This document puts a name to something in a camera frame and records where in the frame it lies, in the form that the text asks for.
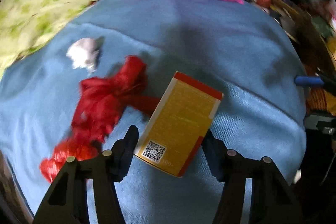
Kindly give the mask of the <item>red mesh plastic bag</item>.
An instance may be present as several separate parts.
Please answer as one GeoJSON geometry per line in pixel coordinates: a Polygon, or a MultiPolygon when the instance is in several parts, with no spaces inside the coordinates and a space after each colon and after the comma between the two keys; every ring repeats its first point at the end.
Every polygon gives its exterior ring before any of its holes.
{"type": "Polygon", "coordinates": [[[80,99],[71,122],[70,137],[61,141],[50,158],[40,164],[48,182],[53,182],[67,157],[88,160],[99,153],[98,144],[113,131],[126,107],[151,116],[159,98],[144,95],[147,87],[146,64],[137,56],[126,57],[112,77],[92,77],[80,82],[80,99]]]}

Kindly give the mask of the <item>white paper ball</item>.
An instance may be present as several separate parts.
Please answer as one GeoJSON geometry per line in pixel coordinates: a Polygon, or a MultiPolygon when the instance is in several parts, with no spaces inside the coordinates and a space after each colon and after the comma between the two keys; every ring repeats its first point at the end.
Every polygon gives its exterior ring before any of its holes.
{"type": "Polygon", "coordinates": [[[86,69],[91,74],[96,70],[98,54],[96,41],[82,38],[68,48],[66,56],[72,61],[73,69],[86,69]]]}

